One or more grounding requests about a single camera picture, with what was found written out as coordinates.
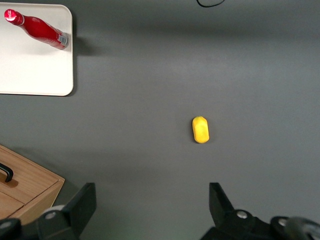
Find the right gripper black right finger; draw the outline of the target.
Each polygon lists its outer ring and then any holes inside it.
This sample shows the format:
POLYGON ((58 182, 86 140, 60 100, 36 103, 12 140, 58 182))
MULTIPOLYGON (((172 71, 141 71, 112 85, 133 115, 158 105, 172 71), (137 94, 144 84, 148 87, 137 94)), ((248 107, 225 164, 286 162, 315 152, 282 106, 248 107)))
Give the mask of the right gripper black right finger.
POLYGON ((246 210, 235 209, 217 182, 209 184, 209 211, 214 222, 202 240, 269 240, 270 225, 246 210))

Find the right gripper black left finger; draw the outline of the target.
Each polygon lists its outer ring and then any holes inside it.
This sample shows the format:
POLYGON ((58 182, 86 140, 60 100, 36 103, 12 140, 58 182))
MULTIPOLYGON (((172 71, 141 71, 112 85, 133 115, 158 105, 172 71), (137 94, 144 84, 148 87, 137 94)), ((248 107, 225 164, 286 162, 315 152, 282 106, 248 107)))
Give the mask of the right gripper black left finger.
POLYGON ((46 210, 36 221, 40 240, 78 240, 97 208, 96 185, 86 183, 65 205, 46 210))

